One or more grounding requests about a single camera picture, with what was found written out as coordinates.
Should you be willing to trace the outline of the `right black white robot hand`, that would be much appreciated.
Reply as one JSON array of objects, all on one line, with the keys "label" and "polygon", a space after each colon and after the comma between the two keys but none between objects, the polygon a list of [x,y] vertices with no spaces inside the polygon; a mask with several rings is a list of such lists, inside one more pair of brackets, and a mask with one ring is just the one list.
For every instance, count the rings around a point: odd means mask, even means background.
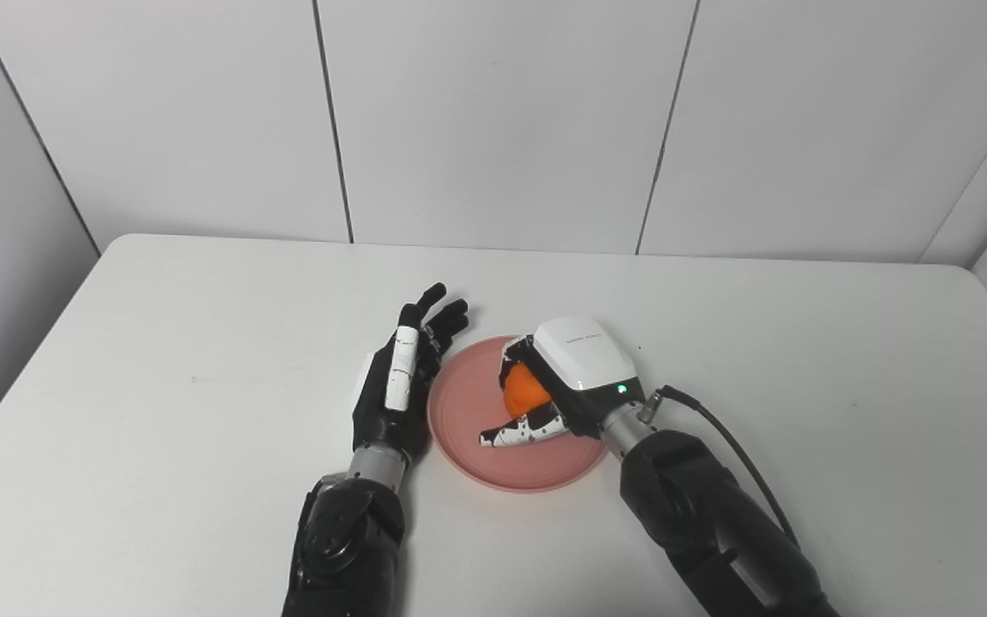
[{"label": "right black white robot hand", "polygon": [[487,448],[573,434],[600,440],[620,459],[655,426],[635,364],[598,320],[567,315],[502,348],[498,383],[511,419],[482,430]]}]

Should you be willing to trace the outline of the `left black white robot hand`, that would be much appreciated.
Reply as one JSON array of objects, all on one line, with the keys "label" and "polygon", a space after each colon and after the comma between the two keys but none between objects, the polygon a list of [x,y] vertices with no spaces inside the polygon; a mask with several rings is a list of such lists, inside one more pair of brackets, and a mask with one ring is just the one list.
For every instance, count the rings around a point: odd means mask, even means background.
[{"label": "left black white robot hand", "polygon": [[426,453],[428,394],[455,337],[470,323],[463,298],[435,308],[446,297],[446,285],[436,282],[405,304],[391,337],[371,356],[352,411],[354,452],[387,446],[407,465]]}]

